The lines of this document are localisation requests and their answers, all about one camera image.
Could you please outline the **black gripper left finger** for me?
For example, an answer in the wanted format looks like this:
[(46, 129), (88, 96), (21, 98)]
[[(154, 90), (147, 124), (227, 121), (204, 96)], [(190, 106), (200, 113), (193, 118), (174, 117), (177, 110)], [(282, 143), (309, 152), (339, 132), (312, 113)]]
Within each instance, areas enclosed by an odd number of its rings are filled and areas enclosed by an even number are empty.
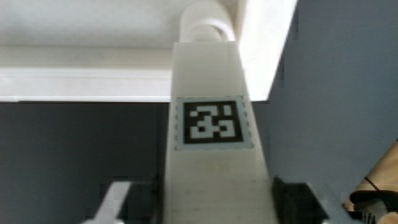
[(113, 181), (94, 216), (81, 224), (152, 224), (154, 212), (156, 184), (150, 181)]

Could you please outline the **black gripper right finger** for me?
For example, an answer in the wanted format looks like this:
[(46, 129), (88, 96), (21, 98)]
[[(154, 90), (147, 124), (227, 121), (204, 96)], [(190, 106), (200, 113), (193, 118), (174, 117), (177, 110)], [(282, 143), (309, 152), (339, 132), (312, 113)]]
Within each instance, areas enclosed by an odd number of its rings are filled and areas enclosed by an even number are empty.
[(323, 224), (328, 215), (305, 183), (287, 183), (275, 177), (271, 197), (278, 224)]

